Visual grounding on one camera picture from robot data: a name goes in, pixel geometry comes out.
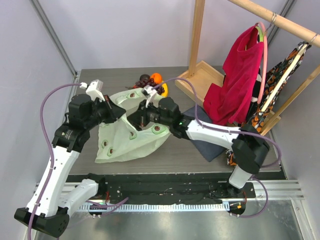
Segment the green avocado print plastic bag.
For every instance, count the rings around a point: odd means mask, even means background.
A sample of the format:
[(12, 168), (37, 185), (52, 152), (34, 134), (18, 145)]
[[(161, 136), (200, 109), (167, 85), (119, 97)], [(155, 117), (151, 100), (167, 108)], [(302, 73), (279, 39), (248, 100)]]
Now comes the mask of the green avocado print plastic bag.
[(126, 162), (146, 157), (156, 151), (171, 135), (169, 127), (150, 122), (142, 130), (135, 128), (127, 119), (139, 103), (145, 100), (141, 89), (131, 89), (110, 96), (126, 113), (111, 124), (101, 123), (98, 129), (98, 151), (95, 163)]

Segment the yellow banana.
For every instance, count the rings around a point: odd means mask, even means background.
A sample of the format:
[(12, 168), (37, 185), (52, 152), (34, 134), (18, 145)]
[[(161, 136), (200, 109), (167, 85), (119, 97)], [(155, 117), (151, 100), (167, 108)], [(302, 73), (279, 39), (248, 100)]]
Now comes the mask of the yellow banana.
[(168, 85), (164, 83), (161, 85), (160, 88), (161, 88), (161, 96), (166, 98), (169, 94)]

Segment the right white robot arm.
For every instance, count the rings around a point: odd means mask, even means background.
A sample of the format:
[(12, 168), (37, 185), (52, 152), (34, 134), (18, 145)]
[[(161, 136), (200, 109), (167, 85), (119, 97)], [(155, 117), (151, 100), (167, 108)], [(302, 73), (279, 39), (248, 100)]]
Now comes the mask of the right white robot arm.
[(233, 198), (244, 191), (246, 182), (257, 174), (270, 150), (265, 138), (255, 128), (220, 126), (197, 120), (181, 113), (179, 106), (170, 98), (163, 98), (158, 106), (143, 100), (128, 120), (134, 127), (145, 127), (150, 122), (165, 125), (179, 139), (204, 141), (231, 150), (236, 159), (226, 193)]

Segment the dark red grape bunch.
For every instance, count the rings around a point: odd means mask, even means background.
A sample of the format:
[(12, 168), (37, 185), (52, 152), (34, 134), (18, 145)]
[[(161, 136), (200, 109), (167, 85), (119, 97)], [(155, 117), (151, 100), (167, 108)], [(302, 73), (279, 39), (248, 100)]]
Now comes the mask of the dark red grape bunch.
[(136, 88), (144, 88), (146, 86), (155, 87), (157, 83), (155, 83), (153, 78), (142, 78), (141, 80), (135, 83)]

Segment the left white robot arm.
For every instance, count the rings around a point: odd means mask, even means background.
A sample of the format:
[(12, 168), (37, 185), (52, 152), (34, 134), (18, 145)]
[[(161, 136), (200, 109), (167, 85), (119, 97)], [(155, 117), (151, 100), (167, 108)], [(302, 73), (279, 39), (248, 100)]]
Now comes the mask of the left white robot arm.
[(107, 192), (106, 179), (89, 173), (66, 196), (62, 190), (69, 172), (78, 159), (91, 129), (119, 120), (125, 109), (114, 104), (105, 95), (92, 100), (87, 94), (75, 95), (68, 104), (65, 122), (55, 131), (51, 144), (50, 159), (36, 192), (26, 207), (18, 208), (14, 218), (54, 238), (67, 229), (70, 218), (79, 207), (89, 200), (102, 199)]

